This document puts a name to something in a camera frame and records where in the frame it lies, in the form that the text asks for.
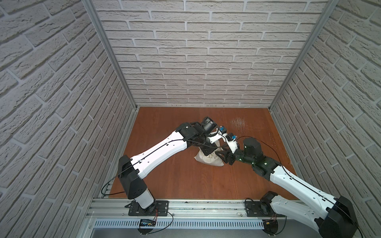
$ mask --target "vented metal panel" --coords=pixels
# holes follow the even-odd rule
[[[140,218],[97,218],[94,228],[139,228],[139,221]],[[171,218],[158,218],[155,228],[164,228],[171,221]],[[263,222],[259,219],[173,219],[168,228],[263,230]]]

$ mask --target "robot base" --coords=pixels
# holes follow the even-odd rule
[[[155,216],[157,209],[157,216],[166,217],[168,215],[168,204],[166,200],[156,200],[151,206],[142,209],[136,201],[132,201],[128,208],[129,216]]]

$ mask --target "brick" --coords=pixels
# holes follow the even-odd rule
[[[186,11],[242,11],[243,2],[187,1]]]
[[[9,18],[0,19],[0,42],[15,36],[49,17],[41,4],[32,6]]]
[[[35,4],[35,3],[38,3],[40,2],[41,0],[25,0],[25,1],[19,1],[19,2],[15,2],[15,1],[12,1],[12,0],[3,0],[0,5],[1,7],[7,12],[7,13],[11,13],[11,12],[14,12],[16,10],[20,10],[20,9],[23,9],[25,8],[26,6],[30,6],[32,4]]]
[[[13,63],[9,69],[19,78],[24,78],[36,69],[43,61],[59,51],[65,44],[66,41],[63,36],[57,35],[44,43],[38,48],[38,50],[32,51],[27,56]]]
[[[328,104],[333,108],[341,121],[344,122],[347,129],[349,129],[355,137],[364,146],[368,146],[371,143],[371,139],[365,133],[365,131],[349,116],[349,114],[344,110],[341,104],[339,104],[335,99],[330,99]]]
[[[311,32],[313,27],[314,27],[314,24],[301,23],[296,31],[297,32]]]
[[[332,64],[336,62],[339,58],[339,55],[336,54],[333,50],[327,47],[322,41],[317,39],[314,43],[315,49],[322,54],[327,60],[329,60]]]
[[[252,23],[244,22],[243,31],[267,31],[267,32],[293,32],[296,29],[296,23]]]
[[[54,15],[75,4],[77,0],[47,0],[44,2],[50,14]]]
[[[355,30],[355,32],[364,35],[365,37],[378,44],[381,43],[381,39],[378,39],[378,32],[381,31],[381,28],[378,26],[375,26],[371,23],[367,23],[364,20],[348,13],[344,14],[344,16],[340,20],[340,23]]]
[[[131,39],[109,39],[112,47],[120,46],[134,46],[134,43]]]
[[[330,35],[331,34],[329,32],[327,32],[326,30],[324,30],[324,28],[322,28],[318,37],[319,39],[325,42]]]
[[[86,9],[82,2],[74,4],[70,9],[72,10],[75,18],[79,18],[86,12]]]
[[[236,40],[188,40],[188,47],[236,47]]]
[[[91,54],[97,45],[100,44],[100,40],[98,36],[94,36],[89,40],[87,44],[85,44],[82,49],[80,49],[77,53],[78,58],[83,62],[89,54]]]
[[[185,56],[180,55],[139,55],[141,61],[186,61]]]
[[[103,63],[101,69],[103,72],[106,72],[107,69],[111,66],[111,62],[110,60],[107,58],[107,60],[105,60],[105,62]]]
[[[296,60],[295,56],[284,56],[279,62],[282,63],[293,63]]]
[[[99,18],[110,21],[149,20],[147,11],[98,11]]]
[[[210,48],[209,54],[248,54],[255,55],[257,49],[242,49],[242,48]]]
[[[23,103],[29,95],[46,82],[52,75],[53,71],[49,69],[49,67],[42,67],[32,74],[26,83],[15,88],[17,93],[10,93],[2,97],[0,102],[0,119],[3,119],[18,105]]]
[[[373,82],[381,86],[381,69],[376,67],[374,64],[368,62],[362,69],[361,72],[370,78]]]
[[[146,30],[107,30],[109,38],[153,38],[154,33]]]
[[[236,55],[234,57],[234,61],[242,61],[242,62],[269,62],[269,63],[277,63],[279,62],[280,56],[244,56],[244,55]]]
[[[205,68],[205,62],[162,62],[162,67],[166,68]]]
[[[358,74],[354,68],[352,68],[347,62],[340,59],[336,63],[336,67],[340,70],[351,82],[356,84],[356,86],[363,92],[372,98],[373,100],[381,96],[381,90],[375,87],[374,83],[369,81],[364,76]]]
[[[14,138],[21,143],[26,144],[38,128],[43,125],[45,120],[53,114],[57,106],[66,98],[68,94],[68,90],[65,87],[61,87],[58,92],[41,108],[41,110],[39,110],[25,123],[25,125],[14,135]]]
[[[210,39],[217,40],[260,40],[262,32],[211,32]]]
[[[131,21],[130,27],[133,30],[185,30],[185,23],[174,21]]]
[[[350,32],[332,19],[328,19],[327,23],[324,25],[324,28],[345,43],[349,43],[354,36],[354,33]]]
[[[229,69],[195,69],[189,68],[188,73],[229,73]]]
[[[375,106],[360,90],[352,83],[344,86],[343,90],[355,101],[368,115],[381,125],[381,109]]]
[[[77,58],[69,60],[46,84],[40,87],[36,94],[44,101],[49,99],[79,65],[80,62]]]
[[[49,61],[53,70],[57,71],[64,65],[78,50],[86,44],[86,38],[83,35],[78,36],[70,44],[58,51]]]
[[[338,3],[338,6],[365,19],[368,18],[375,10],[373,5],[359,0],[343,0]]]
[[[137,74],[125,74],[125,79],[161,79],[162,74],[148,74],[148,73],[137,73]]]
[[[20,152],[18,155],[8,164],[6,170],[0,176],[1,186],[8,187],[10,183],[17,177],[19,172],[23,170],[23,167],[30,162],[33,155],[38,151],[47,137],[54,131],[60,120],[57,117],[50,118],[44,126],[33,137],[30,143]]]
[[[341,74],[337,69],[332,67],[328,60],[326,60],[320,54],[316,56],[315,62],[318,63],[318,65],[335,81],[337,85],[342,86],[347,82],[345,76]]]
[[[101,54],[103,53],[104,51],[104,47],[102,44],[99,44],[95,49],[94,49],[94,54],[97,58],[99,58],[99,56],[101,56]]]
[[[188,22],[187,30],[190,31],[205,31],[205,30],[215,30],[215,31],[238,31],[240,28],[240,23],[216,23],[216,22]]]
[[[159,48],[160,54],[207,54],[207,48]]]
[[[72,90],[74,86],[81,80],[81,78],[87,73],[95,61],[95,56],[91,54],[90,57],[83,61],[77,70],[65,81],[65,85],[70,90]]]
[[[208,32],[157,31],[156,35],[161,39],[208,39]]]
[[[10,42],[2,44],[0,46],[0,70],[31,50],[32,46],[25,36],[19,36]]]
[[[322,83],[331,91],[333,96],[337,98],[352,117],[358,115],[361,110],[337,85],[335,85],[330,77],[325,77]]]
[[[128,30],[126,21],[102,21],[105,30]]]
[[[101,66],[103,64],[105,64],[105,61],[108,60],[108,57],[107,57],[107,54],[106,52],[103,52],[101,54],[101,56],[98,57],[98,59],[96,60],[96,62],[93,64],[93,66],[89,69],[89,76],[91,78],[94,78],[94,76],[98,73],[99,69],[101,68]]]
[[[318,20],[319,16],[320,16],[320,13],[271,13],[269,22],[312,22],[312,23],[315,23]]]
[[[381,50],[372,42],[360,36],[356,36],[351,43],[351,47],[362,53],[365,57],[368,57],[374,63],[381,65]]]
[[[205,12],[152,11],[151,15],[154,21],[209,21],[209,13]]]
[[[89,40],[90,38],[92,38],[95,34],[96,34],[96,31],[95,31],[95,28],[92,24],[90,24],[88,27],[86,27],[84,30],[83,30],[83,34],[85,35],[86,39]]]
[[[299,54],[298,49],[260,49],[258,55],[274,56],[274,55],[288,55],[297,56]]]
[[[0,71],[0,96],[17,84],[16,79],[7,71]]]
[[[306,12],[322,12],[325,7],[325,2],[310,2]]]
[[[186,73],[186,69],[170,69],[170,68],[143,68],[143,73]]]
[[[263,39],[264,40],[306,40],[309,34],[307,33],[296,33],[296,32],[288,32],[288,33],[270,33],[265,32]]]
[[[305,6],[305,3],[301,2],[248,2],[246,11],[302,12]]]
[[[3,168],[11,161],[21,150],[21,147],[18,145],[8,142],[3,147],[0,148],[0,154],[2,159],[0,160],[0,169]]]
[[[38,46],[73,21],[75,21],[75,18],[68,9],[51,20],[37,25],[31,31],[27,32],[25,36],[34,46]]]
[[[273,69],[231,69],[230,73],[236,74],[272,74]]]
[[[360,68],[366,62],[366,60],[362,56],[360,56],[359,54],[357,54],[355,51],[351,50],[350,48],[346,47],[333,35],[331,35],[328,38],[327,45],[330,46],[334,51],[339,53],[341,57],[348,60],[356,68]]]
[[[76,37],[81,31],[85,29],[91,23],[90,18],[87,14],[84,14],[82,17],[78,18],[73,24],[68,26],[64,31],[64,37],[67,41],[71,41]]]
[[[220,61],[220,62],[231,62],[233,56],[226,55],[188,55],[189,61]]]
[[[381,11],[380,11],[380,8],[378,8],[376,10],[376,13],[370,18],[370,21],[375,23],[375,24],[381,25]]]
[[[251,63],[239,63],[239,62],[209,62],[210,68],[250,68]]]
[[[212,21],[266,22],[268,13],[213,13]]]
[[[238,47],[244,48],[286,48],[289,41],[275,41],[275,40],[240,40]]]
[[[72,106],[76,103],[78,98],[82,95],[83,91],[90,83],[89,77],[84,77],[81,82],[78,83],[76,88],[72,91],[70,96],[57,108],[56,113],[64,118],[67,113],[70,111]]]
[[[127,10],[162,10],[162,11],[176,11],[184,10],[183,1],[160,1],[160,0],[122,0],[124,9]]]
[[[185,40],[135,40],[137,46],[185,47]]]
[[[312,73],[310,69],[307,69],[304,72],[304,75],[308,78],[308,80],[312,83],[314,88],[323,96],[325,101],[328,101],[332,97],[332,94],[328,91],[327,87],[319,82],[317,77]]]
[[[116,54],[157,54],[156,48],[148,47],[113,47]]]
[[[120,9],[118,0],[94,0],[97,9]]]

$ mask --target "black mounting plate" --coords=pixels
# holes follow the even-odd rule
[[[261,204],[260,201],[246,201],[245,207],[246,207],[246,215],[248,217],[272,217],[275,212],[270,208],[270,213],[268,215],[264,215],[261,213],[259,209],[259,205]],[[277,217],[284,217],[284,215],[277,214]]]
[[[169,201],[156,200],[155,209],[153,209],[152,212],[147,212],[144,209],[142,209],[136,201],[132,201],[128,205],[128,208],[130,209],[128,211],[128,215],[133,216],[133,217],[135,217],[135,216],[155,216],[156,208],[157,208],[157,216],[166,217],[168,215],[168,204],[169,204]]]

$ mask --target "brown wooden surface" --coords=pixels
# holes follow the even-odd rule
[[[267,109],[141,107],[124,154],[129,157],[139,154],[162,141],[181,123],[201,122],[205,116],[225,126],[228,133],[253,136],[269,144],[277,151],[282,164],[295,173]],[[268,146],[262,144],[262,150],[265,155],[278,159]],[[187,148],[149,173],[144,181],[155,198],[260,199],[266,192],[274,191],[287,199],[296,199],[285,189],[256,175],[248,164],[236,161],[232,166],[205,165],[193,158],[198,151],[198,147]],[[123,188],[117,178],[111,193],[120,191]],[[126,194],[110,197],[126,198]]]

